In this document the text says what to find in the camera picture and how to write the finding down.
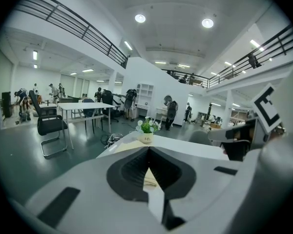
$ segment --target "potted plant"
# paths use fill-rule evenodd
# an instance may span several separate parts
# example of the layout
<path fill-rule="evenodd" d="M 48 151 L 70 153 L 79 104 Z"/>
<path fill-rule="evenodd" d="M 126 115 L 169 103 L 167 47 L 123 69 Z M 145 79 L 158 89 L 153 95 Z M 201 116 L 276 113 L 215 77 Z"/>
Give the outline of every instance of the potted plant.
<path fill-rule="evenodd" d="M 136 130 L 141 133 L 137 138 L 142 143 L 150 143 L 153 141 L 153 134 L 161 129 L 161 126 L 149 116 L 146 117 L 146 120 L 138 121 L 138 126 Z"/>

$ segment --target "green floor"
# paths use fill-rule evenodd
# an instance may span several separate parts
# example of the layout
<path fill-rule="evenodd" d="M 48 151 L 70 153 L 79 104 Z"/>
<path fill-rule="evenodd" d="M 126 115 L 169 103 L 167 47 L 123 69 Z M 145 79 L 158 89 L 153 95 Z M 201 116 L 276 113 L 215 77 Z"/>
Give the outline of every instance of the green floor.
<path fill-rule="evenodd" d="M 130 122 L 122 117 L 119 120 L 119 123 L 112 121 L 111 130 L 113 133 L 127 135 L 134 131 L 137 125 L 137 120 Z M 173 126 L 170 131 L 161 130 L 157 135 L 187 140 L 190 134 L 199 128 L 198 125 L 184 122 L 182 127 Z M 108 124 L 105 120 L 104 130 L 107 129 Z M 101 143 L 101 136 L 108 133 L 100 128 L 95 128 L 94 135 L 90 121 L 87 121 L 87 132 L 84 128 L 84 122 L 70 124 L 70 132 L 75 149 L 71 149 L 66 136 L 68 140 L 67 151 L 51 159 L 45 159 L 42 156 L 40 142 L 51 138 L 52 134 L 40 136 L 36 125 L 24 125 L 0 131 L 0 180 L 8 196 L 20 204 L 24 204 L 40 187 L 73 166 L 96 158 L 105 150 Z M 59 141 L 48 143 L 46 152 L 49 151 L 49 147 L 60 149 L 63 144 L 64 142 L 59 143 Z"/>

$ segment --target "railing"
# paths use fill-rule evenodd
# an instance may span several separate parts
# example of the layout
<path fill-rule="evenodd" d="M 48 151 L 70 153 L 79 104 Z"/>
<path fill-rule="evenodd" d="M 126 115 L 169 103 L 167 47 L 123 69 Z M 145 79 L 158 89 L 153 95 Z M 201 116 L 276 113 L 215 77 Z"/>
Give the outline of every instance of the railing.
<path fill-rule="evenodd" d="M 99 30 L 56 0 L 21 0 L 15 10 L 43 19 L 66 30 L 126 68 L 128 58 Z"/>
<path fill-rule="evenodd" d="M 209 87 L 209 79 L 195 74 L 189 74 L 185 72 L 179 72 L 174 70 L 162 69 L 166 71 L 170 76 L 178 80 L 180 83 L 189 84 L 193 86 L 199 86 L 202 88 Z"/>
<path fill-rule="evenodd" d="M 224 80 L 243 75 L 248 69 L 258 68 L 276 57 L 286 56 L 291 50 L 293 50 L 293 27 L 289 25 L 258 48 L 210 78 L 209 87 Z"/>

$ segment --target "white bookshelf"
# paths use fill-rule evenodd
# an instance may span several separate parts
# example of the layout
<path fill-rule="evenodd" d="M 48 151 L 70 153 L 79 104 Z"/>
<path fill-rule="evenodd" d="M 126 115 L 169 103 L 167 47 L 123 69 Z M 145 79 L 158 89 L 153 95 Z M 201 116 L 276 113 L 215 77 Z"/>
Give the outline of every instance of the white bookshelf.
<path fill-rule="evenodd" d="M 148 110 L 153 96 L 154 86 L 150 84 L 140 83 L 137 85 L 137 108 Z"/>

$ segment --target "black speaker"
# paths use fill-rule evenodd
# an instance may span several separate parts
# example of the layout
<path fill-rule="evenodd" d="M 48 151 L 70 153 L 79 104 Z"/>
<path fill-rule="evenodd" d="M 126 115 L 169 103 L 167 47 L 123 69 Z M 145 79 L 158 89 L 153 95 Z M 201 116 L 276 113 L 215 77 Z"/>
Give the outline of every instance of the black speaker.
<path fill-rule="evenodd" d="M 2 109 L 6 118 L 10 118 L 12 116 L 11 92 L 2 93 Z"/>

